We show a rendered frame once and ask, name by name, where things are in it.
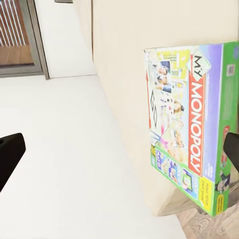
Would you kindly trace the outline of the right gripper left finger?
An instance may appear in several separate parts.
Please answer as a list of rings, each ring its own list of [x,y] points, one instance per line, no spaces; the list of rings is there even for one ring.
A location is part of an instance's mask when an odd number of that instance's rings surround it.
[[[0,192],[26,151],[21,132],[0,138]]]

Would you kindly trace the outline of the board game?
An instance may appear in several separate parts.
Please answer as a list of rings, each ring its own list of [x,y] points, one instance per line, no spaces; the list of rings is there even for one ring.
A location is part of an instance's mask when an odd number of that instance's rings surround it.
[[[239,41],[144,49],[151,165],[210,216],[228,209]]]

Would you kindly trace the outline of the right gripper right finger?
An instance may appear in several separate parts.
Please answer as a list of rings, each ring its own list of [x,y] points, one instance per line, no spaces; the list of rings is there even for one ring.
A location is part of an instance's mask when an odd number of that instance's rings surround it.
[[[239,172],[239,134],[228,132],[225,137],[223,150]]]

